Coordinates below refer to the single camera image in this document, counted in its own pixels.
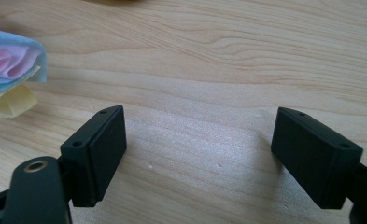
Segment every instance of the pink cloth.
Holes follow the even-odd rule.
[[[27,46],[0,46],[0,77],[8,79],[21,77],[33,67],[40,54],[39,49]]]

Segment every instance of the blue cloth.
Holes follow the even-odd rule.
[[[28,80],[36,82],[45,82],[47,80],[47,54],[46,50],[40,43],[28,37],[0,31],[0,45],[29,46],[35,49],[39,49],[41,51],[41,54],[35,60],[34,66],[29,69],[29,71],[27,71],[22,77],[15,80],[0,77],[0,91],[6,91],[18,85],[26,78],[28,78],[28,76],[30,76],[33,73],[34,69],[36,69],[38,66],[40,67],[40,69],[32,77],[29,77]]]

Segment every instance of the yellow cloth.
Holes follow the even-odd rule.
[[[0,92],[0,119],[14,118],[37,103],[32,92],[20,84],[8,91]]]

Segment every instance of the light wood grain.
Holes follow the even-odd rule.
[[[124,105],[128,150],[75,223],[348,223],[270,152],[278,106],[362,146],[367,0],[0,0],[3,30],[40,41],[38,105],[0,119],[0,191],[13,169],[93,113]]]

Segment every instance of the stack of cloth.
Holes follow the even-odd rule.
[[[0,118],[16,117],[37,103],[23,81],[46,79],[44,47],[33,39],[0,31]]]

